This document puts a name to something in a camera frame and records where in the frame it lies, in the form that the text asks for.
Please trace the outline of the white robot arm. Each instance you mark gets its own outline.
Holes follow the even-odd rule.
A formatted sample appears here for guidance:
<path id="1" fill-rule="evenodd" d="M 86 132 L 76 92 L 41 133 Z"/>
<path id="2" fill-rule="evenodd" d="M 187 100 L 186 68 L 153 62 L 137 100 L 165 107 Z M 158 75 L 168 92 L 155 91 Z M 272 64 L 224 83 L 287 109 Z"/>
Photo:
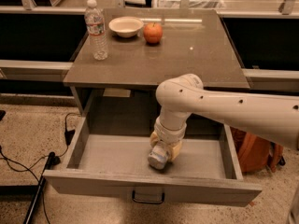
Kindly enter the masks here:
<path id="1" fill-rule="evenodd" d="M 198 76 L 187 74 L 162 82 L 156 99 L 161 112 L 154 131 L 166 144 L 182 140 L 187 118 L 196 114 L 284 147 L 299 148 L 298 97 L 207 91 Z"/>

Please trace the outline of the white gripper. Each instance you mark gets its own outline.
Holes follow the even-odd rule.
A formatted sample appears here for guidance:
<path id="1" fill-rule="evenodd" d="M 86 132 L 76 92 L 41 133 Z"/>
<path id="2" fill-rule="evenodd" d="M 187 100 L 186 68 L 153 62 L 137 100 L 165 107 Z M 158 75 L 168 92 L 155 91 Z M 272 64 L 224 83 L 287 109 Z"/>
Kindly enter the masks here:
<path id="1" fill-rule="evenodd" d="M 180 153 L 182 148 L 181 140 L 184 138 L 187 124 L 184 124 L 178 130 L 170 130 L 165 128 L 160 122 L 160 118 L 157 118 L 154 124 L 154 132 L 149 137 L 149 143 L 151 147 L 155 147 L 160 140 L 170 144 L 170 161 L 173 161 Z"/>

